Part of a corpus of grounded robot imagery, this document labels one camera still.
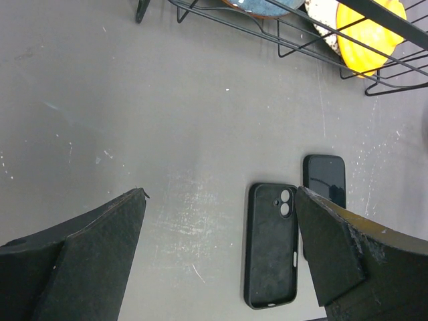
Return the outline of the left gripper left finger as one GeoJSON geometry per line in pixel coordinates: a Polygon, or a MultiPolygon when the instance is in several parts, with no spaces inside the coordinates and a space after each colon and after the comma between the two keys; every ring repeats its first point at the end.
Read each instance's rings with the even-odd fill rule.
{"type": "Polygon", "coordinates": [[[142,188],[1,246],[2,320],[117,320],[148,195],[142,188]]]}

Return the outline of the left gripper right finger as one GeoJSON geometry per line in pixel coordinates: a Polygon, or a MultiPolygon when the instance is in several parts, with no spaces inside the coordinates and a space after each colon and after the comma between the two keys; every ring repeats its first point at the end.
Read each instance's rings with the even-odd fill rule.
{"type": "Polygon", "coordinates": [[[298,225],[328,320],[426,320],[427,241],[299,187],[298,225]]]}

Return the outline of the black smartphone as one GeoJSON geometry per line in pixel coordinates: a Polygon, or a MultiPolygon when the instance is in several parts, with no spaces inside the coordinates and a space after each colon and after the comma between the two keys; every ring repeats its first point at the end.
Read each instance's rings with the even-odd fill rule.
{"type": "Polygon", "coordinates": [[[346,208],[346,169],[340,156],[308,154],[302,163],[303,186],[346,208]]]}

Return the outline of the orange bowl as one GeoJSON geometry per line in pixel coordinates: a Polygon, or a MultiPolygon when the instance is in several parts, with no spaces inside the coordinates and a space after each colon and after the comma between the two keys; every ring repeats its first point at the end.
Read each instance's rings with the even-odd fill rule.
{"type": "Polygon", "coordinates": [[[336,26],[351,39],[338,36],[338,46],[346,66],[359,78],[372,76],[404,41],[400,35],[375,23],[346,5],[339,4],[336,26]]]}

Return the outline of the white speckled bowl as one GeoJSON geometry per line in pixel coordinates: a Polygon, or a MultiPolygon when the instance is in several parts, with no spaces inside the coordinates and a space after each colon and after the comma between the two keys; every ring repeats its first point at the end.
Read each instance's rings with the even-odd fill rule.
{"type": "Polygon", "coordinates": [[[336,0],[305,0],[304,7],[309,18],[317,21],[313,26],[320,34],[326,44],[338,55],[340,49],[338,46],[337,35],[323,27],[328,26],[331,29],[336,29],[336,12],[339,2],[336,0]]]}

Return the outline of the blue glazed plate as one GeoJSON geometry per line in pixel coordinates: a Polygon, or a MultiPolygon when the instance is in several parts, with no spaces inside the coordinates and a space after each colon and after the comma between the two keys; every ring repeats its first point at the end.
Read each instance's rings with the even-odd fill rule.
{"type": "Polygon", "coordinates": [[[223,0],[223,2],[256,18],[271,19],[286,16],[289,11],[268,1],[262,0],[223,0]]]}

